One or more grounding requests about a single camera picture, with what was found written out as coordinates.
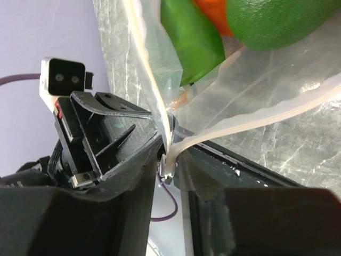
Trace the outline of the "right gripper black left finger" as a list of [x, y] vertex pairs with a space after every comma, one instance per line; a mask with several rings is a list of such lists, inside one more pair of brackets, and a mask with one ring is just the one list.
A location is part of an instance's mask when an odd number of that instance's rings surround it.
[[34, 164], [1, 178], [1, 255], [145, 255], [160, 137], [86, 191], [54, 186]]

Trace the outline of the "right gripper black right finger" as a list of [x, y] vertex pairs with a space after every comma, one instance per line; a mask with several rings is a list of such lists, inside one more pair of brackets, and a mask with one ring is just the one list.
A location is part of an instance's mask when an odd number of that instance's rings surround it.
[[340, 200], [327, 189], [231, 187], [179, 159], [186, 255], [340, 255]]

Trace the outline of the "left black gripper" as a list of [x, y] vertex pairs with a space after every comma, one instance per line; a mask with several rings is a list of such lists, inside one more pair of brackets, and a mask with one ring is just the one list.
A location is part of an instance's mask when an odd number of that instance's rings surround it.
[[2, 186], [75, 187], [78, 174], [89, 182], [132, 177], [128, 169], [145, 163], [147, 151], [161, 144], [151, 112], [111, 93], [75, 91], [55, 100], [53, 114], [59, 140], [52, 155], [1, 178]]

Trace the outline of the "green bell pepper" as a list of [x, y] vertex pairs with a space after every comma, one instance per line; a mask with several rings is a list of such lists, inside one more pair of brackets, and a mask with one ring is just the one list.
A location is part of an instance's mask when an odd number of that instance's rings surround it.
[[161, 1], [160, 20], [183, 68], [180, 86], [197, 82], [225, 60], [217, 28], [195, 1]]

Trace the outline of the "clear zip top bag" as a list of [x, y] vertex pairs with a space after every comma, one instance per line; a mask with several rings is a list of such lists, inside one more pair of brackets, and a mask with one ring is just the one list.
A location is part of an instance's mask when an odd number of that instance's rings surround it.
[[165, 146], [160, 175], [198, 143], [305, 113], [340, 93], [340, 10], [303, 40], [254, 51], [232, 39], [223, 59], [187, 89], [185, 66], [161, 24], [161, 1], [124, 1], [136, 70]]

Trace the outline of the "orange fruit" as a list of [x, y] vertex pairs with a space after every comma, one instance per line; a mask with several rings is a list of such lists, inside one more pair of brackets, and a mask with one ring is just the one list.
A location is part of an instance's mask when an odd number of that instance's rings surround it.
[[226, 0], [195, 0], [204, 15], [215, 25], [223, 36], [233, 36], [226, 16]]

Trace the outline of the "green lime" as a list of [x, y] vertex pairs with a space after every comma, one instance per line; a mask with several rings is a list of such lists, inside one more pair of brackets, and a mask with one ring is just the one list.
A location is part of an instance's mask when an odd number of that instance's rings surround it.
[[340, 9], [340, 1], [227, 1], [234, 37], [252, 50], [292, 45], [321, 27]]

